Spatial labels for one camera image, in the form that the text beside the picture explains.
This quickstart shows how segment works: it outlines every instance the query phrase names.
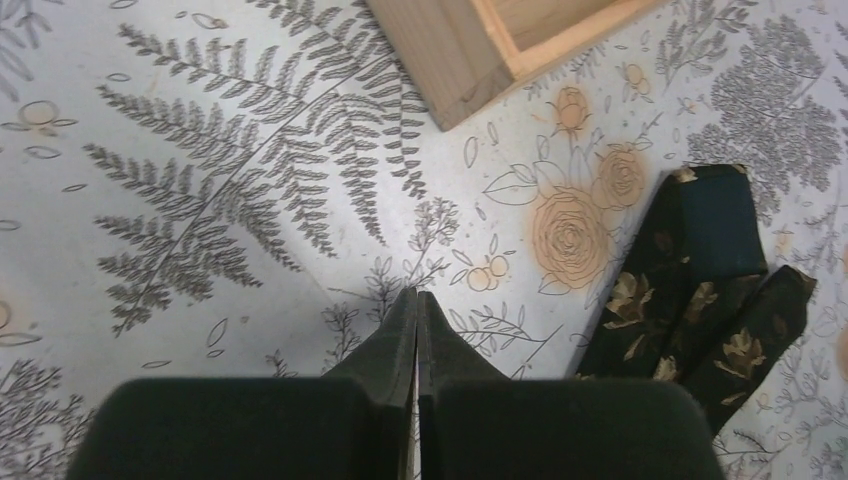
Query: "fern leaf print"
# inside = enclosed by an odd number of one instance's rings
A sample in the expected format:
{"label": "fern leaf print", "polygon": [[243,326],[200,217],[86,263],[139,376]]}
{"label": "fern leaf print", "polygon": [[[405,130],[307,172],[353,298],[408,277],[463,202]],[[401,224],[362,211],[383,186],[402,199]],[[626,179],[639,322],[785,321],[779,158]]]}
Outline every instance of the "fern leaf print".
{"label": "fern leaf print", "polygon": [[[291,235],[336,258],[331,189],[340,185],[364,231],[386,245],[377,199],[379,165],[415,199],[427,193],[415,140],[427,109],[364,2],[353,18],[313,0],[246,0],[297,42],[252,46],[246,38],[160,39],[121,24],[118,37],[152,67],[195,88],[192,100],[133,95],[103,84],[105,104],[182,158],[140,159],[91,143],[106,178],[155,215],[104,214],[95,224],[128,244],[100,259],[120,283],[115,335],[166,310],[176,296],[214,295],[215,282],[261,287],[248,262],[246,232],[282,267],[300,271]],[[363,93],[348,93],[347,85]],[[293,228],[283,223],[289,218]]]}

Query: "wooden box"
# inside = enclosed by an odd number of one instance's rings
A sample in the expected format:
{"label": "wooden box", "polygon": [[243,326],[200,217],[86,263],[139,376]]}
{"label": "wooden box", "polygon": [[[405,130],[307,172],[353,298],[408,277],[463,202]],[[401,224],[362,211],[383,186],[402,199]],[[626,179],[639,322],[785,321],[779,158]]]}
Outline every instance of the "wooden box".
{"label": "wooden box", "polygon": [[449,130],[664,0],[367,0]]}

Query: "botanical print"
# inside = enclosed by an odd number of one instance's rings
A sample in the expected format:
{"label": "botanical print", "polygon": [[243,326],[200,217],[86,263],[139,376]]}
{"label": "botanical print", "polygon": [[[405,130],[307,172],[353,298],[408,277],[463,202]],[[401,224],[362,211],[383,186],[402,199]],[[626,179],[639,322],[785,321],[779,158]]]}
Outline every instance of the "botanical print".
{"label": "botanical print", "polygon": [[453,250],[453,256],[469,268],[463,268],[451,278],[451,285],[465,280],[468,288],[475,292],[495,290],[501,282],[507,280],[509,274],[509,257],[515,255],[515,250],[499,252],[498,234],[492,235],[489,252],[483,256],[483,262],[476,266],[471,258],[462,251]]}
{"label": "botanical print", "polygon": [[22,58],[26,50],[41,46],[41,35],[53,31],[50,21],[39,11],[54,14],[64,0],[9,0],[0,5],[0,93],[6,100],[17,102],[21,80],[31,82],[35,75]]}
{"label": "botanical print", "polygon": [[[421,202],[415,209],[415,216],[415,233],[410,235],[407,242],[415,257],[414,260],[405,259],[401,262],[402,275],[392,274],[392,257],[385,261],[377,257],[374,267],[370,269],[370,274],[365,276],[367,294],[330,288],[331,291],[373,302],[375,306],[366,313],[366,316],[375,323],[383,323],[389,308],[401,290],[408,287],[423,288],[434,285],[436,277],[444,277],[445,271],[451,266],[450,263],[445,262],[444,256],[434,260],[434,256],[430,254],[431,249],[436,245],[449,247],[453,243],[459,228],[457,218],[459,211],[456,204],[450,200],[435,197],[433,201]],[[346,353],[348,350],[349,348],[343,348],[341,351]]]}
{"label": "botanical print", "polygon": [[[112,310],[119,320],[115,336],[146,323],[154,310],[167,309],[174,294],[193,301],[211,298],[217,278],[260,287],[232,228],[244,229],[269,257],[297,271],[300,266],[286,247],[290,239],[280,238],[279,217],[285,211],[293,214],[291,221],[304,239],[320,253],[336,257],[329,234],[330,192],[324,184],[328,174],[318,168],[331,158],[343,167],[348,197],[368,234],[385,244],[371,180],[381,160],[369,153],[378,147],[369,140],[381,136],[377,126],[384,140],[397,137],[384,145],[393,152],[384,161],[400,167],[392,176],[406,178],[402,190],[416,198],[426,192],[417,171],[421,162],[411,158],[418,148],[410,145],[418,136],[414,128],[423,125],[415,117],[426,109],[391,58],[385,39],[371,28],[370,13],[361,15],[364,22],[340,22],[339,8],[317,11],[313,0],[301,5],[259,1],[256,6],[271,7],[271,18],[281,17],[288,36],[303,40],[300,50],[288,57],[278,55],[278,46],[266,47],[253,73],[245,64],[247,39],[225,48],[220,38],[205,45],[192,38],[181,47],[176,39],[160,41],[131,25],[120,27],[119,37],[137,55],[153,57],[154,65],[168,67],[172,77],[202,83],[210,96],[240,99],[238,108],[244,113],[225,118],[218,103],[210,108],[98,87],[109,106],[189,152],[184,163],[139,162],[101,145],[85,147],[107,178],[122,182],[159,213],[104,215],[95,221],[134,247],[100,259],[101,269],[122,279],[107,292],[119,302]],[[367,13],[363,2],[354,6]],[[337,26],[330,31],[333,24]],[[301,63],[309,64],[308,73]],[[272,80],[275,69],[279,73]],[[338,91],[354,78],[367,82],[362,87],[366,95]],[[262,139],[262,125],[276,130]]]}
{"label": "botanical print", "polygon": [[738,33],[747,23],[748,8],[759,2],[731,0],[719,10],[715,0],[675,0],[676,11],[685,19],[675,19],[657,50],[658,74],[665,77],[666,87],[684,67],[696,77],[713,72],[713,64],[727,54],[728,33]]}
{"label": "botanical print", "polygon": [[743,380],[750,380],[754,368],[762,365],[766,359],[760,340],[752,339],[747,328],[730,337],[730,343],[724,344],[722,350],[727,360],[716,360],[716,367]]}
{"label": "botanical print", "polygon": [[713,85],[721,123],[690,135],[689,153],[693,163],[746,165],[760,219],[770,225],[790,179],[822,192],[830,187],[840,147],[836,117],[808,95],[826,66],[806,32],[787,16],[748,32],[742,62]]}
{"label": "botanical print", "polygon": [[[4,366],[0,380],[0,475],[59,480],[94,417],[79,395],[61,397],[62,369],[34,360]],[[51,430],[59,433],[55,440]]]}
{"label": "botanical print", "polygon": [[[610,214],[627,210],[641,199],[646,180],[639,155],[653,146],[648,133],[662,114],[643,124],[632,142],[608,143],[608,152],[602,155],[597,152],[604,139],[600,128],[588,135],[585,147],[575,145],[584,129],[588,132],[592,117],[579,89],[561,89],[556,104],[550,105],[556,112],[557,128],[550,137],[537,137],[539,161],[532,166],[510,165],[511,171],[495,179],[483,193],[502,205],[535,204],[533,249],[545,272],[539,293],[565,295],[588,287],[588,307],[613,271],[614,253],[620,250],[620,235],[630,218],[629,212],[619,218]],[[567,170],[548,160],[552,139],[559,134],[567,137],[572,158]],[[610,227],[611,218],[618,225]]]}
{"label": "botanical print", "polygon": [[706,365],[777,362],[718,399],[725,476],[845,476],[842,2],[674,0],[450,132],[363,0],[63,3],[0,2],[0,477],[61,478],[130,378],[320,375],[406,286],[515,380],[573,372],[603,311],[638,362],[668,325],[620,265],[658,180],[713,163],[747,167],[769,265],[820,280],[785,355],[740,329]]}
{"label": "botanical print", "polygon": [[9,302],[0,300],[0,348],[21,347],[42,340],[40,335],[22,331],[25,328],[15,319],[15,311]]}
{"label": "botanical print", "polygon": [[686,305],[686,311],[683,312],[683,319],[690,325],[695,325],[701,321],[701,313],[704,307],[710,305],[718,299],[718,294],[713,293],[713,282],[704,282],[698,285],[695,293],[692,295],[692,300]]}
{"label": "botanical print", "polygon": [[533,352],[522,360],[519,367],[512,372],[510,378],[518,380],[524,378],[528,370],[533,369],[531,363],[533,358],[562,329],[562,325],[560,325],[547,337],[536,338],[524,329],[526,321],[524,305],[519,308],[516,319],[509,320],[509,307],[507,307],[506,302],[501,304],[498,313],[488,305],[483,305],[482,311],[471,310],[471,314],[465,318],[453,309],[449,313],[456,333],[484,357],[491,358],[498,352],[509,348],[516,341],[535,346]]}
{"label": "botanical print", "polygon": [[77,123],[70,118],[60,118],[59,107],[49,100],[30,102],[18,109],[18,121],[0,124],[0,128],[13,132],[36,131],[45,137],[58,136],[57,128]]}
{"label": "botanical print", "polygon": [[573,188],[562,188],[537,209],[533,246],[548,272],[540,292],[583,288],[609,262],[611,238],[601,215],[588,194]]}

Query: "dark green fabric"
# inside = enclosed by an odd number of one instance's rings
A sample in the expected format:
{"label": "dark green fabric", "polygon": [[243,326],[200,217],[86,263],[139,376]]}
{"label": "dark green fabric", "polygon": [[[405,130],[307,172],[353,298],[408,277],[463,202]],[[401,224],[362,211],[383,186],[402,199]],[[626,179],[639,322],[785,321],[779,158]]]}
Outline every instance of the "dark green fabric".
{"label": "dark green fabric", "polygon": [[815,280],[783,267],[757,291],[767,272],[745,168],[673,172],[624,261],[577,378],[678,382],[717,433],[806,325]]}
{"label": "dark green fabric", "polygon": [[713,434],[745,403],[807,326],[807,302],[816,281],[782,267],[763,288],[682,385],[707,415]]}
{"label": "dark green fabric", "polygon": [[[694,188],[702,182],[710,188]],[[725,205],[727,198],[737,203],[747,198],[751,206],[719,215],[714,206]],[[713,241],[704,243],[694,238],[706,235],[702,224],[718,232],[747,232],[757,248],[750,247],[750,239],[720,233],[710,233]],[[738,165],[686,168],[669,175],[624,260],[578,375],[652,376],[700,283],[714,282],[722,293],[729,284],[717,280],[766,273],[756,225],[748,179]],[[732,258],[720,261],[722,249]]]}

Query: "gold leaf pattern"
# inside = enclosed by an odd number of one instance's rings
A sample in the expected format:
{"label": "gold leaf pattern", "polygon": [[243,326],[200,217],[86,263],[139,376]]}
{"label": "gold leaf pattern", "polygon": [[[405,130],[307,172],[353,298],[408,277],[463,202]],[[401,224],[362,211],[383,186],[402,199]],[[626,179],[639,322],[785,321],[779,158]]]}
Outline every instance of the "gold leaf pattern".
{"label": "gold leaf pattern", "polygon": [[674,356],[664,357],[660,359],[656,371],[654,371],[654,380],[663,380],[673,382],[677,379],[677,360]]}
{"label": "gold leaf pattern", "polygon": [[725,343],[722,350],[727,362],[716,360],[716,367],[743,380],[750,380],[754,369],[766,359],[760,340],[752,339],[747,327],[730,337],[730,343]]}
{"label": "gold leaf pattern", "polygon": [[725,398],[724,400],[722,400],[721,404],[724,405],[724,406],[733,405],[737,400],[741,399],[745,395],[746,395],[746,392],[735,393],[735,394]]}
{"label": "gold leaf pattern", "polygon": [[698,285],[695,294],[692,295],[692,300],[686,306],[686,312],[683,313],[683,318],[690,325],[695,325],[701,320],[701,312],[704,307],[713,303],[718,298],[718,294],[713,293],[713,282],[704,282]]}
{"label": "gold leaf pattern", "polygon": [[631,358],[636,356],[636,351],[639,349],[639,346],[642,344],[642,340],[644,339],[645,334],[643,333],[642,335],[639,335],[639,338],[637,338],[632,345],[630,345],[630,348],[627,350],[627,353],[624,354],[625,361],[630,360]]}
{"label": "gold leaf pattern", "polygon": [[644,305],[654,294],[654,289],[649,287],[645,275],[641,275],[637,282],[632,273],[622,272],[612,290],[611,299],[607,302],[607,310],[615,313],[621,320],[607,322],[604,328],[614,330],[644,322]]}
{"label": "gold leaf pattern", "polygon": [[677,169],[672,175],[674,175],[674,178],[676,178],[680,183],[694,182],[698,179],[698,176],[695,175],[695,171],[689,167]]}

